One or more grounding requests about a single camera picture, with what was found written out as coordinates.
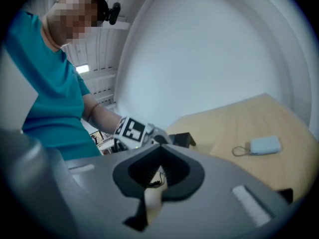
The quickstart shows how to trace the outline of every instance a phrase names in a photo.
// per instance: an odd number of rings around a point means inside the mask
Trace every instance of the ceiling light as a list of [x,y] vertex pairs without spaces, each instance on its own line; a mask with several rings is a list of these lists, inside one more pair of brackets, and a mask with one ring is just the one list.
[[79,74],[88,72],[89,71],[89,66],[88,65],[76,66],[76,71],[78,71]]

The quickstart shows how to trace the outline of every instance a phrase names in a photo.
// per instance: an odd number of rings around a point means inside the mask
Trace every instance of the white wall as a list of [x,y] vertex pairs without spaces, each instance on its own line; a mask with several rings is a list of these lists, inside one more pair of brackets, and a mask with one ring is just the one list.
[[309,126],[304,53],[269,0],[155,0],[138,24],[119,68],[122,115],[165,128],[266,92]]
[[[319,141],[319,43],[314,30],[294,0],[269,0],[281,17],[281,24],[264,13],[268,25],[276,34],[281,49],[286,53],[294,97],[292,110]],[[278,26],[286,21],[289,28]]]
[[282,97],[263,41],[224,0],[156,0],[131,49],[118,107],[161,127],[271,89]]

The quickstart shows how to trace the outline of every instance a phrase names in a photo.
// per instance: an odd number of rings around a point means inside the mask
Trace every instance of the person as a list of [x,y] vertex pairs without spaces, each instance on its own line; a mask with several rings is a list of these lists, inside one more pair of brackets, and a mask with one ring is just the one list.
[[105,0],[56,0],[41,18],[20,10],[4,39],[18,69],[38,92],[22,130],[64,160],[101,155],[81,118],[113,134],[121,117],[94,99],[61,48],[108,15]]

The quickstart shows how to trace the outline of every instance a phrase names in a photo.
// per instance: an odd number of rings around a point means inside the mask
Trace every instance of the cable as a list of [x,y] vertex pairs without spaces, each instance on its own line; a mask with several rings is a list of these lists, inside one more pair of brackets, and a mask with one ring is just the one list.
[[[245,151],[247,151],[246,153],[244,154],[241,154],[241,155],[236,155],[234,153],[234,150],[237,149],[237,148],[241,148],[241,149],[244,149]],[[241,156],[245,156],[245,155],[253,155],[254,153],[252,153],[250,150],[242,147],[242,146],[236,146],[235,148],[232,149],[231,153],[235,156],[235,157],[241,157]]]
[[161,174],[163,174],[163,173],[159,173],[160,181],[151,182],[151,183],[149,184],[149,187],[150,187],[150,188],[158,188],[158,187],[164,185],[164,183],[165,183],[165,177],[164,177],[164,181],[163,181],[162,178],[161,178]]

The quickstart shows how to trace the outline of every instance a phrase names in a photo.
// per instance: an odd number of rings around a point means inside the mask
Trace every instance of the black object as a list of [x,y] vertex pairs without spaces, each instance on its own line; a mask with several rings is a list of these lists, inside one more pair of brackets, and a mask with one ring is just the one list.
[[98,141],[97,141],[97,139],[96,139],[96,136],[95,136],[95,135],[92,135],[91,138],[94,139],[95,145],[97,145],[97,144],[98,144]]
[[[143,136],[144,129],[145,129],[145,125],[137,122],[136,120],[134,120],[132,118],[129,118],[129,121],[126,124],[126,127],[124,129],[122,137],[126,137],[126,138],[128,138],[130,140],[140,142],[141,139],[142,139],[142,136]],[[134,137],[134,134],[132,133],[132,130],[137,131],[137,132],[140,133],[139,138],[136,139]]]
[[277,190],[279,194],[281,194],[287,201],[288,204],[291,204],[294,199],[294,192],[293,189],[283,189],[283,190]]
[[113,4],[112,9],[109,9],[109,18],[106,21],[109,21],[110,25],[114,25],[121,11],[120,3],[116,2]]
[[174,145],[189,148],[189,145],[196,146],[196,142],[193,137],[191,137],[190,133],[178,133],[178,134],[170,134],[169,138],[173,142]]
[[148,225],[148,221],[146,218],[144,199],[140,202],[135,216],[129,217],[126,221],[124,221],[124,224],[138,231],[143,231],[146,228],[146,226]]
[[154,187],[157,188],[159,186],[162,186],[165,183],[165,178],[164,178],[164,181],[163,181],[162,178],[161,178],[161,173],[159,173],[159,176],[160,176],[160,181],[151,182],[149,184],[149,188],[154,188]]
[[196,160],[169,149],[155,145],[144,152],[118,164],[113,179],[127,197],[143,199],[147,188],[162,166],[168,189],[162,194],[162,201],[179,201],[190,197],[202,184],[205,173]]
[[114,152],[127,150],[126,146],[124,146],[120,141],[114,138]]

